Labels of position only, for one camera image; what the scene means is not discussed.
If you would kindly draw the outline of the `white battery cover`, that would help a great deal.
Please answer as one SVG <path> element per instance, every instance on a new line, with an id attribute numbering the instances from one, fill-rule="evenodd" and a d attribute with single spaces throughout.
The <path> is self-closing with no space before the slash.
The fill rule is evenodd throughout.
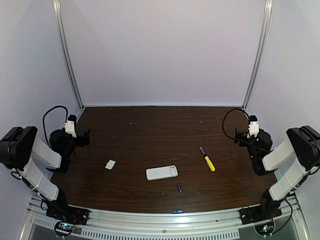
<path id="1" fill-rule="evenodd" d="M 106 166 L 105 166 L 105 169 L 107 170 L 111 170 L 116 164 L 116 161 L 114 160 L 109 160 L 107 163 L 106 163 Z"/>

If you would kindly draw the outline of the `yellow handled screwdriver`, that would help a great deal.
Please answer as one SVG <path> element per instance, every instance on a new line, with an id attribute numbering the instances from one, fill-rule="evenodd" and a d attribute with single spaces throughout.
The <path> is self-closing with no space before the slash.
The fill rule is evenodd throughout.
<path id="1" fill-rule="evenodd" d="M 202 148 L 201 146 L 199 147 L 199 149 L 200 149 L 200 151 L 201 151 L 201 153 L 202 153 L 202 155 L 203 155 L 203 158 L 204 158 L 204 160 L 206 161 L 206 163 L 207 163 L 210 171 L 211 171 L 211 172 L 215 172 L 215 171 L 216 171 L 216 168 L 215 168 L 213 162 L 211 161 L 211 159 L 209 158 L 209 156 L 204 152 L 204 150 L 203 150 L 203 148 Z"/>

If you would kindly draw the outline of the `white remote control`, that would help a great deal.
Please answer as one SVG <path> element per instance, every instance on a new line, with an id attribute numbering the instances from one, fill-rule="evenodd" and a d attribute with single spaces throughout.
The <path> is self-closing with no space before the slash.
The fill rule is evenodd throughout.
<path id="1" fill-rule="evenodd" d="M 170 179 L 179 175 L 178 169 L 175 165 L 148 168 L 145 173 L 148 181 Z"/>

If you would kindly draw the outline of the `blue AAA battery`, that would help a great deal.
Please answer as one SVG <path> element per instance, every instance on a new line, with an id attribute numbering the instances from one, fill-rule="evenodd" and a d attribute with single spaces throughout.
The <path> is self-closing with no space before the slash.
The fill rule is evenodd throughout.
<path id="1" fill-rule="evenodd" d="M 171 212 L 172 214 L 183 214 L 184 211 L 183 210 L 174 210 Z"/>

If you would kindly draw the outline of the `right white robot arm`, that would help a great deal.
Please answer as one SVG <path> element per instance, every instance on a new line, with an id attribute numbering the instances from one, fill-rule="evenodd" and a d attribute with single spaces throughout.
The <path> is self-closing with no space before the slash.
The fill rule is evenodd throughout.
<path id="1" fill-rule="evenodd" d="M 289 192 L 320 166 L 320 133 L 309 125 L 289 128 L 286 138 L 274 149 L 271 135 L 260 128 L 253 133 L 236 129 L 234 142 L 247 148 L 258 176 L 287 166 L 282 177 L 262 194 L 260 206 L 264 210 L 279 206 Z"/>

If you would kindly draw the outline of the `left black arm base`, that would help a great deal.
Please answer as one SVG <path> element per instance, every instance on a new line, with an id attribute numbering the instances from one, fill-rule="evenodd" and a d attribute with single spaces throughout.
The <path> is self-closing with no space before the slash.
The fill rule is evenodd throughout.
<path id="1" fill-rule="evenodd" d="M 54 224 L 53 230 L 60 238 L 70 236 L 77 225 L 85 226 L 88 221 L 90 211 L 85 208 L 68 206 L 67 210 L 62 210 L 53 205 L 49 205 L 46 210 L 46 216 L 58 220 Z"/>

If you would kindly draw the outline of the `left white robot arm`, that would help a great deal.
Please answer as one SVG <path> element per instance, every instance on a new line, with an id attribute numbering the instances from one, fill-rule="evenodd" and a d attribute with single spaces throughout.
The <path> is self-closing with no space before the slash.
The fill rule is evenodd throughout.
<path id="1" fill-rule="evenodd" d="M 10 129 L 0 140 L 0 162 L 12 170 L 15 178 L 25 181 L 50 204 L 67 211 L 66 194 L 44 176 L 35 160 L 42 162 L 50 172 L 67 173 L 73 162 L 71 155 L 76 148 L 90 144 L 91 131 L 73 136 L 65 129 L 55 130 L 49 138 L 52 146 L 46 145 L 37 133 L 35 126 L 16 126 Z"/>

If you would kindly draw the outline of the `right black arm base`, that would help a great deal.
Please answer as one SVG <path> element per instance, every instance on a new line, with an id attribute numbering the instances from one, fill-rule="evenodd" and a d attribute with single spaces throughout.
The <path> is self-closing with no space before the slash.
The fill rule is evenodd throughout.
<path id="1" fill-rule="evenodd" d="M 271 237 L 276 231 L 275 217 L 282 215 L 277 208 L 266 214 L 261 213 L 261 206 L 243 206 L 239 211 L 242 225 L 253 224 L 255 232 L 264 238 Z"/>

